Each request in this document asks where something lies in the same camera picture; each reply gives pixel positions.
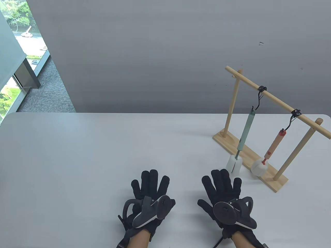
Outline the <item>person's right hand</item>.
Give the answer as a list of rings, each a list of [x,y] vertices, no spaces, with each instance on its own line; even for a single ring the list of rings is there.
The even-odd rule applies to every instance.
[[[209,176],[202,177],[202,184],[206,190],[208,198],[211,202],[211,205],[203,199],[199,199],[197,204],[200,206],[211,218],[214,220],[217,225],[225,230],[227,235],[230,235],[231,238],[235,233],[242,234],[251,244],[253,240],[256,240],[255,235],[252,230],[249,230],[239,225],[226,226],[221,223],[214,215],[213,207],[216,203],[219,202],[230,202],[231,200],[239,199],[241,193],[242,180],[239,177],[236,177],[231,183],[229,172],[226,169],[222,170],[212,170],[211,176],[214,181],[212,183]]]

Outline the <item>person's left hand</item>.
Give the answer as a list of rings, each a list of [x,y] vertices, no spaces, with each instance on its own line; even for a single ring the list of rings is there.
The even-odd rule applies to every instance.
[[[169,182],[165,175],[158,183],[155,169],[143,171],[140,183],[136,179],[131,182],[135,198],[125,202],[123,213],[118,216],[125,229],[118,247],[148,247],[157,227],[175,205],[175,200],[167,195]]]

